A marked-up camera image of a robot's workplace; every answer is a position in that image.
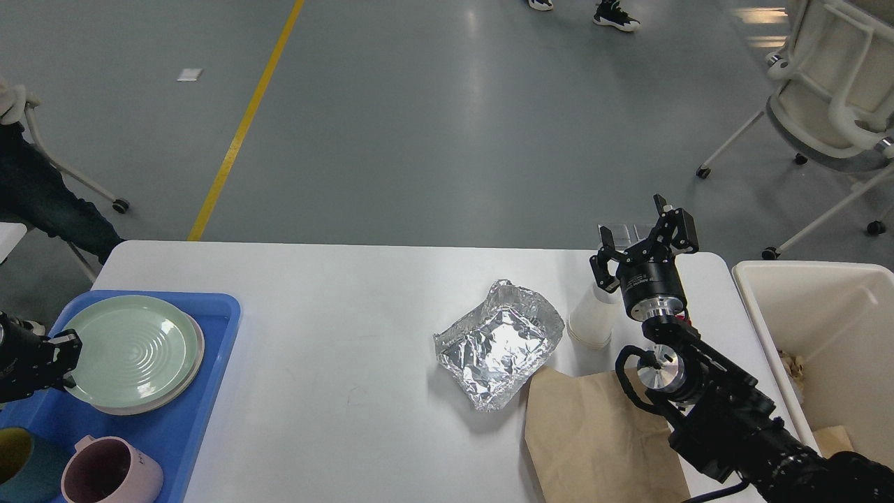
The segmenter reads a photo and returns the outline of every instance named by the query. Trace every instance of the plate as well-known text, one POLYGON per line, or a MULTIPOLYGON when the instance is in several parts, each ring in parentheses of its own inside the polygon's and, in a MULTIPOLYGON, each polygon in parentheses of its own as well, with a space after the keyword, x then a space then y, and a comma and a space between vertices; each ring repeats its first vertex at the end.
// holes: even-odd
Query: plate
POLYGON ((165 301, 122 295, 95 303, 65 325, 83 349, 72 371, 76 398, 106 408, 137 407, 170 393, 192 371, 198 334, 165 301))
POLYGON ((163 405, 167 405, 177 396, 179 396, 180 393, 182 393, 186 388, 188 388, 192 383, 192 380, 196 378, 196 375, 198 374, 198 368, 202 366, 202 358, 205 356, 205 334, 202 332, 202 327, 198 325, 193 317, 191 317, 189 314, 187 314, 186 316, 190 319, 190 321, 192 321, 192 326, 196 329, 196 337, 198 339, 198 352, 196 353, 196 361, 192 364, 190 373, 186 375, 186 379, 184 379, 168 394, 160 396, 155 400, 152 400, 151 402, 143 405, 122 408, 103 407, 101 405, 93 405, 93 407, 96 408, 99 412, 111 415, 134 415, 138 413, 147 413, 149 411, 154 411, 163 405))

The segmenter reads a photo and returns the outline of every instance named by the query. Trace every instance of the jeans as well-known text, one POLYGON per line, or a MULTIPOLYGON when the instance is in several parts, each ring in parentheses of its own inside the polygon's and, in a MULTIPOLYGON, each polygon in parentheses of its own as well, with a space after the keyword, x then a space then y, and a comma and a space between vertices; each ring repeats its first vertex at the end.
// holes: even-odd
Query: jeans
POLYGON ((69 191, 62 174, 33 145, 21 124, 0 125, 0 213, 12 213, 105 263, 123 239, 91 202, 69 191))

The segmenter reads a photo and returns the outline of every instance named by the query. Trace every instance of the cable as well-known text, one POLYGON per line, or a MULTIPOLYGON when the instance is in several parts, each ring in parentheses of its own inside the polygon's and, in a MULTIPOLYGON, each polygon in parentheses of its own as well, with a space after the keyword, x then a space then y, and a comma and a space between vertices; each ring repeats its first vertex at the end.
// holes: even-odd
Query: cable
POLYGON ((748 487, 749 483, 750 482, 748 482, 748 481, 742 481, 732 487, 723 488, 721 490, 716 490, 714 492, 708 492, 701 496, 696 496, 694 498, 687 499, 683 503, 705 503, 705 501, 711 501, 714 499, 723 498, 723 497, 729 496, 731 494, 736 494, 737 492, 741 492, 741 491, 745 490, 745 488, 748 487))
POLYGON ((648 413, 662 415, 662 413, 659 412, 658 407, 644 402, 642 398, 637 395, 637 392, 633 389, 633 385, 630 384, 630 380, 627 379, 627 374, 624 371, 624 363, 630 356, 648 358, 648 355, 649 353, 647 353, 645 350, 640 349, 634 345, 625 345, 620 350, 618 359, 615 360, 615 377, 618 378, 620 388, 624 391, 624 394, 627 395, 627 398, 629 398, 630 401, 633 402, 633 405, 636 405, 637 408, 642 409, 648 413))

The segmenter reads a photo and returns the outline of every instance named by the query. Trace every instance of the yellow floor line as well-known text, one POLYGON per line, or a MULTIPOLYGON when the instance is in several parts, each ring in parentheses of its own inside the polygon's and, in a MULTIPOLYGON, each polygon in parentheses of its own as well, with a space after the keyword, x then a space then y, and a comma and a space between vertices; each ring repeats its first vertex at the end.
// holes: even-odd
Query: yellow floor line
POLYGON ((196 222, 192 225, 190 237, 187 238, 189 241, 199 241, 202 239, 202 234, 205 233, 208 219, 211 218, 211 213, 215 210, 217 199, 220 197, 224 185, 226 185, 226 179, 230 175, 232 164, 236 161, 236 156, 239 155, 239 150, 242 148, 242 142, 245 140, 245 135, 249 132, 251 122, 255 119, 257 108, 260 106, 261 100, 264 99, 267 85, 270 83, 270 79, 274 75, 276 65, 279 63, 280 55, 283 54, 283 49, 285 48, 286 42, 289 40, 291 29, 295 26, 295 20, 298 19, 298 14, 301 12, 301 6, 303 4, 304 0, 295 0, 295 5, 291 8, 289 20, 285 22, 283 31, 280 33, 279 39, 276 40, 274 52, 270 55, 270 59, 267 61, 267 67, 264 69, 264 74, 261 75, 261 80, 257 82, 257 87, 255 87, 255 94, 251 97, 249 107, 246 108, 245 115, 242 116, 242 121, 239 123, 239 129, 237 129, 236 134, 233 135, 232 141, 230 142, 230 148, 226 151, 226 156, 223 157, 221 168, 217 171, 217 176, 215 176, 215 180, 211 184, 211 189, 205 197, 205 203, 202 204, 202 209, 198 212, 196 222))

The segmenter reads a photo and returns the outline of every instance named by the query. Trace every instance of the pink mug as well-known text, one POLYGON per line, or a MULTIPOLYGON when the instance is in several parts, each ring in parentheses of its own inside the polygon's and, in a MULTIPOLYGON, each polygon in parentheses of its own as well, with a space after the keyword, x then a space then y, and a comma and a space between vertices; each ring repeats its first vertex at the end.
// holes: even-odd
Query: pink mug
POLYGON ((162 490, 162 468, 124 439, 86 436, 62 473, 69 503, 152 503, 162 490))

